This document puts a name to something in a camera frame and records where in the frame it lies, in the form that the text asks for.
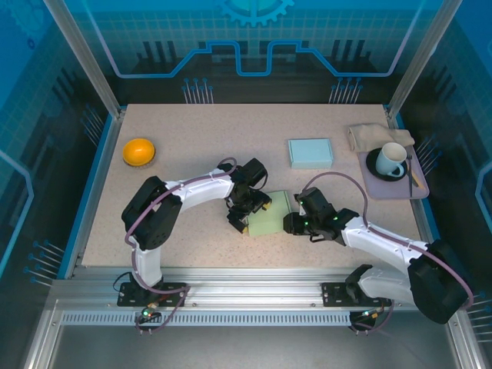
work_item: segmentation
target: gear logo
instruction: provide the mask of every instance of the gear logo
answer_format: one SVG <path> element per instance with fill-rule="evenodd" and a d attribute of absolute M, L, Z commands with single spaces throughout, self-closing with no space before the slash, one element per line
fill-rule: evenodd
<path fill-rule="evenodd" d="M 277 16 L 287 14 L 287 7 L 292 5 L 294 0 L 218 0 L 222 15 L 228 15 L 232 22 L 239 21 L 241 26 L 251 27 L 276 22 Z"/>
<path fill-rule="evenodd" d="M 8 10 L 15 23 L 29 38 L 35 37 L 45 20 L 41 0 L 0 0 L 0 9 Z"/>

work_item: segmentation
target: green sponge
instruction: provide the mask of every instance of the green sponge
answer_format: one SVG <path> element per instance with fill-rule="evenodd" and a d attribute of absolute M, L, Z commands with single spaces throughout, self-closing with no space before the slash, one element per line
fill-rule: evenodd
<path fill-rule="evenodd" d="M 271 192 L 268 196 L 271 198 L 269 209 L 248 216 L 248 230 L 252 237 L 284 231 L 284 217 L 291 212 L 287 192 Z"/>

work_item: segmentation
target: folded towel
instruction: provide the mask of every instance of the folded towel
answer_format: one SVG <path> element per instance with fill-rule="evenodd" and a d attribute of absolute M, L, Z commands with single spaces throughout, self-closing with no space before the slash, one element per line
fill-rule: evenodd
<path fill-rule="evenodd" d="M 367 152 L 382 148 L 388 142 L 396 142 L 406 147 L 413 145 L 415 140 L 406 129 L 389 129 L 376 123 L 353 125 L 348 128 L 348 143 L 352 151 Z"/>

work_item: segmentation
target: glass panel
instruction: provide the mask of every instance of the glass panel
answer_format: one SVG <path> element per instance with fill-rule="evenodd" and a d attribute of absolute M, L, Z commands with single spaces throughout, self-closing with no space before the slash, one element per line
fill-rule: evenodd
<path fill-rule="evenodd" d="M 0 357 L 22 367 L 107 113 L 42 2 L 0 10 Z"/>
<path fill-rule="evenodd" d="M 490 2 L 463 2 L 401 111 L 417 146 L 431 139 L 423 166 L 440 236 L 454 247 L 475 291 L 485 291 L 486 299 L 492 294 L 490 14 Z M 492 328 L 485 307 L 472 308 L 484 341 Z M 483 343 L 491 351 L 490 342 Z"/>
<path fill-rule="evenodd" d="M 440 3 L 70 0 L 68 7 L 122 104 L 388 103 Z"/>

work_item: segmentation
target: table surface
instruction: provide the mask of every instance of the table surface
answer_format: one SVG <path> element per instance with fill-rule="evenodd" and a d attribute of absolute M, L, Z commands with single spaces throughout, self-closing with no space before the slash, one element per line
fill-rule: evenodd
<path fill-rule="evenodd" d="M 124 243 L 121 212 L 152 175 L 163 181 L 192 178 L 233 156 L 243 165 L 252 158 L 268 170 L 264 191 L 285 190 L 291 207 L 294 193 L 322 170 L 290 168 L 288 140 L 329 138 L 334 153 L 332 171 L 355 178 L 364 186 L 357 154 L 350 151 L 347 127 L 360 123 L 387 125 L 381 105 L 129 105 L 118 136 L 95 221 L 82 264 L 130 266 L 131 248 Z M 154 142 L 157 154 L 145 168 L 123 162 L 125 143 L 143 137 Z M 361 213 L 363 199 L 344 178 L 324 177 L 314 185 L 336 209 Z M 308 237 L 286 233 L 250 238 L 226 219 L 222 200 L 209 201 L 180 214 L 162 247 L 161 264 L 169 267 L 212 268 L 332 268 L 383 262 L 363 251 L 333 241 L 317 244 Z M 408 200 L 369 199 L 371 222 L 418 239 Z"/>

